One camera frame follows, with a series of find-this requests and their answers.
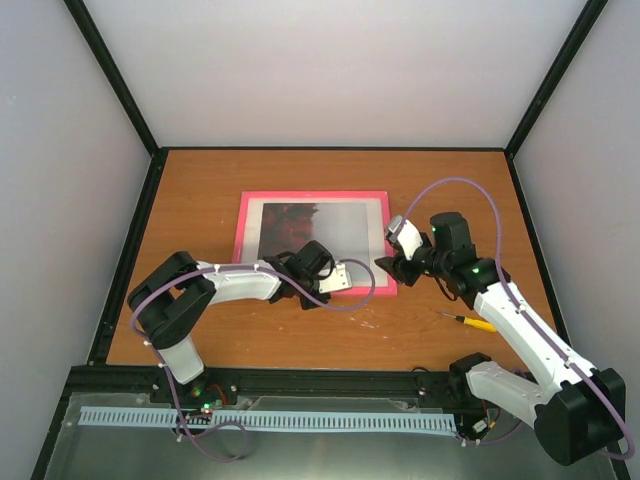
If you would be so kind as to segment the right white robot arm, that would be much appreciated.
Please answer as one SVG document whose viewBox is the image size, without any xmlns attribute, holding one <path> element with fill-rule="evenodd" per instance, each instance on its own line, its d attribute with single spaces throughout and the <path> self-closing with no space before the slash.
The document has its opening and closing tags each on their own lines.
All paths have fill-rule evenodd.
<svg viewBox="0 0 640 480">
<path fill-rule="evenodd" d="M 531 380 L 489 357 L 469 355 L 456 363 L 462 389 L 487 400 L 529 426 L 557 463 L 570 465 L 624 436 L 626 386 L 613 369 L 599 370 L 584 359 L 528 304 L 493 258 L 476 253 L 466 219 L 458 212 L 430 219 L 419 231 L 397 215 L 386 228 L 391 257 L 376 264 L 396 282 L 412 286 L 421 276 L 445 284 L 491 324 L 526 365 Z"/>
</svg>

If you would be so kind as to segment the pink picture frame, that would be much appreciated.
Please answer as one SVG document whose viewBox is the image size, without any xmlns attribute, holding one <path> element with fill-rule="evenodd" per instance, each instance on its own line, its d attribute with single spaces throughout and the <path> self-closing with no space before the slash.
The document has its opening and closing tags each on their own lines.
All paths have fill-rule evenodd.
<svg viewBox="0 0 640 480">
<path fill-rule="evenodd" d="M 364 295 L 375 284 L 378 296 L 397 293 L 394 280 L 377 267 L 377 258 L 392 254 L 385 239 L 385 227 L 390 221 L 388 194 L 384 191 L 248 191 L 241 194 L 232 261 L 248 263 L 259 259 L 258 243 L 261 230 L 262 207 L 265 203 L 363 203 L 367 210 L 369 233 L 369 260 L 365 263 L 372 273 L 367 274 L 357 265 L 349 264 L 347 270 L 353 287 L 343 291 L 345 295 Z"/>
</svg>

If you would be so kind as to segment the yellow handled screwdriver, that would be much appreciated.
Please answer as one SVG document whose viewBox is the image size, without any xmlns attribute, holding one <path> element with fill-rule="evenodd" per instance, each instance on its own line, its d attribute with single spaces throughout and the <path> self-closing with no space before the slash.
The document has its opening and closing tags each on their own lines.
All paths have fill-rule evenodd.
<svg viewBox="0 0 640 480">
<path fill-rule="evenodd" d="M 458 323 L 469 326 L 471 328 L 475 328 L 475 329 L 490 332 L 490 333 L 497 332 L 497 329 L 490 322 L 486 320 L 470 318 L 468 316 L 463 316 L 463 315 L 454 315 L 451 313 L 441 312 L 441 311 L 439 311 L 438 314 L 443 317 L 453 319 Z"/>
</svg>

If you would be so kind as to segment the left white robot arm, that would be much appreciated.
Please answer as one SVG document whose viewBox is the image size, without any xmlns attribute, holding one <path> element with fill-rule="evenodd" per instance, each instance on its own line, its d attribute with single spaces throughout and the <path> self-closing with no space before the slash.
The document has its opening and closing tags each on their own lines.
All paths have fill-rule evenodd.
<svg viewBox="0 0 640 480">
<path fill-rule="evenodd" d="M 321 283 L 337 273 L 336 261 L 317 241 L 298 252 L 264 257 L 253 264 L 209 264 L 188 252 L 171 255 L 129 294 L 127 304 L 146 342 L 173 375 L 172 388 L 186 402 L 208 390 L 204 363 L 191 331 L 205 309 L 220 303 L 297 297 L 304 310 L 326 304 Z"/>
</svg>

